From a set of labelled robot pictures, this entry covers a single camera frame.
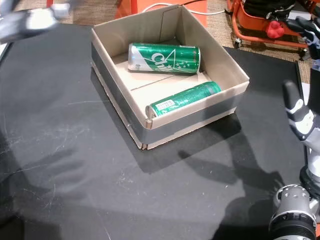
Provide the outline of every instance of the red knob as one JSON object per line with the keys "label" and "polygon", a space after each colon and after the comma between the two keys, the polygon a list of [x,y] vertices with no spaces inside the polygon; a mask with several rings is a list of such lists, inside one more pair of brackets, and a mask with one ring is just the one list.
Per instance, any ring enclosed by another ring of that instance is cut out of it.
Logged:
{"label": "red knob", "polygon": [[285,29],[278,21],[271,21],[265,32],[269,38],[277,39],[285,34]]}

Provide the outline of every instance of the green soda can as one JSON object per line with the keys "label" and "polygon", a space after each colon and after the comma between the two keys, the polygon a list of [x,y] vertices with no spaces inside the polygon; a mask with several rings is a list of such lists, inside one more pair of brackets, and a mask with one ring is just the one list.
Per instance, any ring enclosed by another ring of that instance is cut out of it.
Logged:
{"label": "green soda can", "polygon": [[146,106],[145,113],[152,119],[219,92],[221,88],[218,84],[214,81],[207,81]]}
{"label": "green soda can", "polygon": [[132,71],[195,74],[200,68],[195,46],[131,43],[128,69]]}

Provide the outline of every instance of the caster wheel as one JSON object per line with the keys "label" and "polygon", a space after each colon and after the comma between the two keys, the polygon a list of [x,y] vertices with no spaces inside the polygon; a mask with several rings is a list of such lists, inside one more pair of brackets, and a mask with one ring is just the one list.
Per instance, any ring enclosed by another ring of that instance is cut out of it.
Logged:
{"label": "caster wheel", "polygon": [[236,38],[234,41],[234,48],[238,49],[242,46],[242,40],[240,38]]}
{"label": "caster wheel", "polygon": [[299,52],[299,56],[300,56],[300,60],[301,61],[306,61],[310,58],[310,55],[308,53],[308,49],[307,48],[302,48]]}
{"label": "caster wheel", "polygon": [[224,12],[230,16],[232,16],[232,14],[234,13],[233,11],[228,11],[227,9],[224,9]]}

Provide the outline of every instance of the gray tape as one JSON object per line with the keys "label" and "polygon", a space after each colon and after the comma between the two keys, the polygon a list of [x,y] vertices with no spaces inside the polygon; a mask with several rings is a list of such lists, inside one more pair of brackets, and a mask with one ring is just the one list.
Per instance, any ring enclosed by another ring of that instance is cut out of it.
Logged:
{"label": "gray tape", "polygon": [[92,45],[92,60],[95,63],[99,73],[101,74],[105,84],[112,92],[114,99],[116,100],[117,104],[119,105],[123,115],[125,116],[126,120],[131,125],[136,137],[139,141],[143,144],[152,144],[157,142],[161,139],[164,139],[168,136],[173,135],[174,133],[188,128],[194,124],[199,122],[205,121],[210,119],[216,115],[222,114],[228,110],[235,108],[242,95],[238,94],[234,97],[231,97],[225,101],[219,102],[215,105],[209,106],[205,109],[199,110],[194,112],[188,116],[182,117],[175,121],[172,121],[166,125],[157,127],[155,129],[147,129],[142,126],[136,117],[135,113],[132,111],[131,107],[125,100],[124,96],[120,92],[117,84],[115,83],[114,79],[108,72],[105,64],[103,63],[101,57],[99,56],[96,48]]}

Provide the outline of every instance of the can lid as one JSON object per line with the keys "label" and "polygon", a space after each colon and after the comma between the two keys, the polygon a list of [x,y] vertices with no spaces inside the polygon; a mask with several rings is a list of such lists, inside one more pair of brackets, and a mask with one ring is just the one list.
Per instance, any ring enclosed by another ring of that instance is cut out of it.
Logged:
{"label": "can lid", "polygon": [[198,69],[196,70],[196,72],[198,73],[200,70],[200,63],[201,63],[201,52],[200,52],[200,48],[197,47],[198,51],[199,51],[199,61],[198,61]]}
{"label": "can lid", "polygon": [[128,50],[128,69],[130,69],[130,70],[133,70],[131,68],[131,66],[133,64],[133,62],[132,62],[132,46],[133,46],[133,44],[130,43],[129,44],[129,50]]}

